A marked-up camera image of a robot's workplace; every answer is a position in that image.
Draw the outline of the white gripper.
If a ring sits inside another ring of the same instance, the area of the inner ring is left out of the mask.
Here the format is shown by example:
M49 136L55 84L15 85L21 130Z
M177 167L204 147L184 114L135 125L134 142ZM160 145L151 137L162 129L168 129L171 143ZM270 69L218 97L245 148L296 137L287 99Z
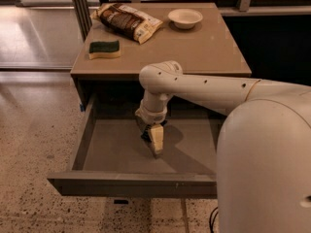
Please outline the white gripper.
M145 107L140 107L135 112L136 123L141 131L141 135L145 127L151 125L148 129L148 135L151 140L150 149L154 155L160 155L163 151L164 129L160 124L165 121L166 114L166 109L161 112L151 112Z

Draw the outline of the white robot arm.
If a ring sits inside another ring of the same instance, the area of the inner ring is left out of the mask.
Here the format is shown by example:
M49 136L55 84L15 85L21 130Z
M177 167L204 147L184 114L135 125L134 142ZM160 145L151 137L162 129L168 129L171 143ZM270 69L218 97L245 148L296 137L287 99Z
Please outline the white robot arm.
M186 75L179 63L145 66L136 112L143 138L163 150L167 103L180 97L226 117L217 143L220 233L311 233L311 87Z

